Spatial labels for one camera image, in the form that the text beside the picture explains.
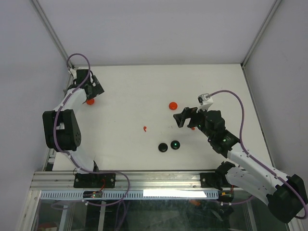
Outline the red case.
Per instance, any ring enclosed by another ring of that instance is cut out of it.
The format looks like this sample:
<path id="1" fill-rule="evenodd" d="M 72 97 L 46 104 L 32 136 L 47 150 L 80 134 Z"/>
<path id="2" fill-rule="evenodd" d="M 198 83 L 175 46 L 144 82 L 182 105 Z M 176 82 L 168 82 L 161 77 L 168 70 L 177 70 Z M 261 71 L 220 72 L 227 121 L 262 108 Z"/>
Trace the red case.
<path id="1" fill-rule="evenodd" d="M 168 107 L 170 110 L 176 110 L 178 108 L 178 104 L 176 102 L 170 102 Z"/>
<path id="2" fill-rule="evenodd" d="M 90 99 L 90 100 L 87 100 L 86 103 L 88 105 L 93 105 L 95 103 L 95 100 L 94 99 Z"/>

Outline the black case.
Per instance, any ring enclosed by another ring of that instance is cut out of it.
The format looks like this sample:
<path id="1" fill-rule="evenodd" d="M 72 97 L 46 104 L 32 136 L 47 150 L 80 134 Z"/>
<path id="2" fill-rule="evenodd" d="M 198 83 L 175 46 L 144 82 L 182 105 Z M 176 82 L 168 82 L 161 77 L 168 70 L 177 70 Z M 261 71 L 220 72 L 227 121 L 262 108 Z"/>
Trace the black case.
<path id="1" fill-rule="evenodd" d="M 173 150 L 177 150 L 180 148 L 180 142 L 178 140 L 173 140 L 170 146 Z"/>
<path id="2" fill-rule="evenodd" d="M 162 142 L 158 145 L 158 150 L 160 152 L 164 153 L 168 150 L 168 145 L 166 143 Z"/>

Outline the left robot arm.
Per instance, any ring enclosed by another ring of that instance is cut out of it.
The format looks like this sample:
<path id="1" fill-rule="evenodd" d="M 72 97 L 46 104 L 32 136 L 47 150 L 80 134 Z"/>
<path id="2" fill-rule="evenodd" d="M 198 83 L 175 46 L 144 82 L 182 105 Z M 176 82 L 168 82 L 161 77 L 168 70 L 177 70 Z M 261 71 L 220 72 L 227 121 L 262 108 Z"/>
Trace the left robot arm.
<path id="1" fill-rule="evenodd" d="M 99 185 L 101 176 L 95 161 L 81 147 L 81 131 L 76 113 L 81 105 L 104 93 L 91 70 L 72 70 L 75 79 L 68 87 L 60 104 L 42 115 L 47 147 L 62 153 L 75 166 L 77 173 L 85 174 L 84 181 L 91 187 Z"/>

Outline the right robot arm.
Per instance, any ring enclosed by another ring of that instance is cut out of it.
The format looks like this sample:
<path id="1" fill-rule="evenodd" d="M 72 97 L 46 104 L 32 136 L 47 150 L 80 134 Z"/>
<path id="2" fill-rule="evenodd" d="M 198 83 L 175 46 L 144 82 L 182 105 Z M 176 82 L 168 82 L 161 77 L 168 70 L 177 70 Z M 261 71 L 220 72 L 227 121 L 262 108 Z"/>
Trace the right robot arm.
<path id="1" fill-rule="evenodd" d="M 213 150 L 227 159 L 216 170 L 220 186 L 228 184 L 242 188 L 262 201 L 272 215 L 283 223 L 300 218 L 307 212 L 308 197 L 303 180 L 296 174 L 288 176 L 244 150 L 241 141 L 225 128 L 220 111 L 202 111 L 186 107 L 173 115 L 178 127 L 189 119 L 188 127 L 199 129 Z"/>

